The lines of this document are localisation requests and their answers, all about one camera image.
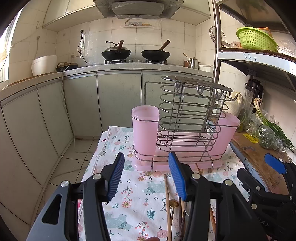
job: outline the green plastic basket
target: green plastic basket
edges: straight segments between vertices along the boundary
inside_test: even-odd
[[[276,42],[264,31],[257,28],[242,27],[237,30],[237,37],[242,48],[254,50],[270,50],[276,52]]]

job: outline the mesh strainer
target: mesh strainer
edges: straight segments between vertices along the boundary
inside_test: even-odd
[[[214,43],[216,42],[215,33],[216,33],[215,26],[210,27],[209,34],[210,34],[210,38],[212,39],[212,41]],[[222,37],[222,46],[225,45],[225,46],[229,47],[230,44],[226,43],[226,37],[225,37],[225,34],[222,31],[221,31],[221,37]]]

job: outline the yellow label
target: yellow label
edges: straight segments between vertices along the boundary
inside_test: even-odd
[[[252,136],[250,136],[249,134],[243,134],[248,140],[250,140],[252,143],[258,143],[258,141],[256,141],[256,139]]]

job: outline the metal hook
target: metal hook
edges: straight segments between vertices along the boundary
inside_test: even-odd
[[[176,81],[176,82],[175,82],[175,88],[176,88],[176,91],[177,91],[177,92],[180,90],[180,87],[181,87],[181,82]]]
[[[229,92],[229,98],[230,98],[231,101],[235,101],[235,100],[237,99],[238,96],[239,96],[238,94],[235,94],[235,97],[232,98],[232,96],[231,96],[231,92]]]
[[[216,97],[219,99],[219,98],[221,98],[221,96],[223,95],[224,90],[221,90],[221,93],[219,93],[219,94],[217,94],[217,93],[218,93],[218,91],[217,91],[217,89],[215,89],[215,95],[216,95]]]
[[[197,93],[199,95],[201,95],[203,93],[203,91],[205,90],[205,86],[204,85],[201,85],[201,89],[200,88],[200,85],[197,85],[196,89],[197,89]]]

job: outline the countertop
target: countertop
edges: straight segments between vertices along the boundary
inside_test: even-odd
[[[142,69],[142,70],[161,70],[161,71],[172,71],[172,72],[181,72],[186,74],[195,74],[208,78],[213,77],[213,73],[201,71],[198,69],[191,69],[183,66],[169,65],[169,64],[151,64],[151,63],[120,63],[120,64],[101,64],[101,65],[92,65],[88,67],[82,67],[78,69],[67,70],[64,73],[64,76],[71,76],[76,74],[83,74],[96,71],[106,71],[106,70],[127,70],[127,69]],[[50,73],[25,79],[23,81],[18,81],[18,83],[6,87],[0,91],[0,101],[3,99],[17,93],[21,90],[29,88],[31,86],[60,78],[62,72],[59,73]]]

